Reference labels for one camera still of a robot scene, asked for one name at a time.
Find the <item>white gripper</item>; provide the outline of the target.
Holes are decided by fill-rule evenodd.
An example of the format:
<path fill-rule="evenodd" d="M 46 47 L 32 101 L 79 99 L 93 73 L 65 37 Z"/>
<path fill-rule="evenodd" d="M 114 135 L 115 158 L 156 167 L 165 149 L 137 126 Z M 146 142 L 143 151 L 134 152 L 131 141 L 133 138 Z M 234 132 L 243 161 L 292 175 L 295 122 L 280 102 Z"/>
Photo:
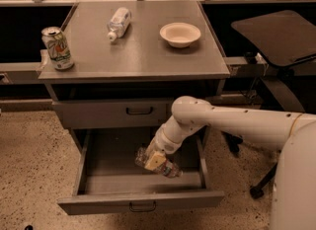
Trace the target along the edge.
<path fill-rule="evenodd" d="M 180 146 L 181 143 L 173 142 L 163 132 L 157 132 L 146 149 L 149 156 L 144 167 L 150 171 L 157 169 L 166 161 L 164 154 L 174 154 Z"/>

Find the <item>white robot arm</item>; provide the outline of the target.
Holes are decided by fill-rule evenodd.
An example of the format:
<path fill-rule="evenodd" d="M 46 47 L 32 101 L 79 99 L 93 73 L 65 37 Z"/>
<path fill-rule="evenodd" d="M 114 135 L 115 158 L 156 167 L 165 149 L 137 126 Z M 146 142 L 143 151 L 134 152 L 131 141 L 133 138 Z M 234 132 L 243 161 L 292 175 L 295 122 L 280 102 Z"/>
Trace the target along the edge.
<path fill-rule="evenodd" d="M 145 151 L 144 168 L 168 167 L 166 156 L 206 125 L 280 152 L 270 230 L 316 230 L 316 115 L 216 107 L 180 97 Z"/>

